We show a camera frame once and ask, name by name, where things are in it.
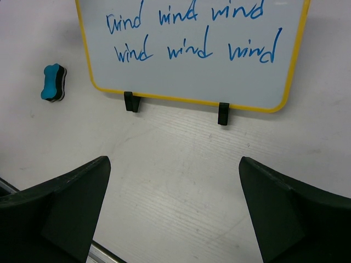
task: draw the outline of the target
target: black plastic clip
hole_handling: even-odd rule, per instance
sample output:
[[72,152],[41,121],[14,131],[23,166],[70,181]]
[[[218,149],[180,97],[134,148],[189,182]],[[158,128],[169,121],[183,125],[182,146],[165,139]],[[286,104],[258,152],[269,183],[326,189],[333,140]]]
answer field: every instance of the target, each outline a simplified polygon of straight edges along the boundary
[[138,112],[141,97],[134,96],[132,92],[124,92],[124,102],[126,103],[126,110]]
[[229,117],[229,103],[219,103],[218,107],[218,124],[227,126]]

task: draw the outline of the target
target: whiteboard eraser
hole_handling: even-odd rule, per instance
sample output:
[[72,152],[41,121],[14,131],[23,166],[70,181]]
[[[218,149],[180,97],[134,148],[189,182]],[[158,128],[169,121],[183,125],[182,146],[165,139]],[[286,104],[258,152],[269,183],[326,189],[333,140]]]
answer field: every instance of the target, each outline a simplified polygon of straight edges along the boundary
[[45,67],[44,89],[41,92],[43,100],[54,102],[65,97],[66,74],[67,70],[57,63]]

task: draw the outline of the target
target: black plastic part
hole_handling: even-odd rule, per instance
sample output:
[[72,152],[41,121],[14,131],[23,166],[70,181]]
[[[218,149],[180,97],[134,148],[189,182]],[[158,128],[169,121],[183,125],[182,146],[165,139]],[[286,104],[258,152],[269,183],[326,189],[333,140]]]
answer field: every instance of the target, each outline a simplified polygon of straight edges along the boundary
[[134,96],[132,92],[124,92],[126,110],[137,113],[139,110],[140,99],[141,97]]
[[85,263],[110,177],[107,157],[0,197],[0,258],[6,263]]
[[250,158],[239,165],[265,263],[350,260],[351,199],[280,174]]
[[229,117],[229,103],[219,103],[218,106],[218,124],[227,126]]

